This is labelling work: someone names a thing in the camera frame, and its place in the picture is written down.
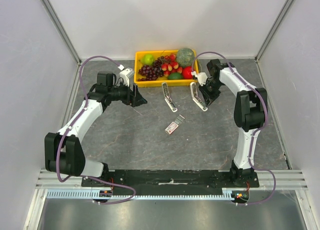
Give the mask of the white rectangular case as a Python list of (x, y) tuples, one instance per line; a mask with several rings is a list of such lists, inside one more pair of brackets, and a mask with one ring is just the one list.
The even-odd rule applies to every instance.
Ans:
[(206, 112), (208, 108), (206, 107), (205, 103), (199, 98), (197, 85), (195, 82), (190, 83), (190, 93), (193, 102), (203, 111)]

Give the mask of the red white staple box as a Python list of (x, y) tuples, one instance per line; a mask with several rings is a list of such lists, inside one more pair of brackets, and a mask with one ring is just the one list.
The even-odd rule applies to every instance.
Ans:
[(171, 122), (166, 128), (165, 132), (171, 135), (185, 120), (185, 117), (182, 115), (178, 115), (173, 122)]

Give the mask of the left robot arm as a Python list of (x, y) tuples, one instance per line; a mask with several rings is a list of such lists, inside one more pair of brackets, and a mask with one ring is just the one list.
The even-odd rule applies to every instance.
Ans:
[(99, 187), (109, 183), (107, 164), (87, 159), (81, 143), (94, 121), (113, 101), (121, 101), (131, 107), (147, 103), (138, 86), (131, 82), (134, 73), (131, 68), (126, 68), (120, 72), (119, 78), (111, 72), (97, 74), (96, 84), (90, 88), (76, 114), (56, 133), (45, 136), (47, 171), (74, 177), (92, 176), (92, 181)]

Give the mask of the green white stapler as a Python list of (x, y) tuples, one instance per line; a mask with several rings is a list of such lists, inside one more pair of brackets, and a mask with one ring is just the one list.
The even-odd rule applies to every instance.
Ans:
[(171, 99), (170, 92), (168, 89), (168, 84), (166, 82), (163, 82), (161, 86), (162, 86), (165, 102), (167, 103), (167, 105), (169, 106), (172, 112), (177, 112), (178, 109)]

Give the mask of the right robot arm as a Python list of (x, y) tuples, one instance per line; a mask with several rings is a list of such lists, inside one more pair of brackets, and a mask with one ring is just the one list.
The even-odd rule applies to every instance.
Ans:
[(233, 64), (221, 63), (214, 59), (207, 63), (210, 74), (198, 75), (199, 90), (204, 105), (209, 107), (220, 95), (220, 88), (226, 86), (235, 96), (233, 119), (238, 127), (238, 144), (231, 168), (226, 176), (235, 187), (257, 186), (257, 173), (254, 165), (254, 152), (258, 135), (268, 119), (267, 91), (250, 85), (236, 70)]

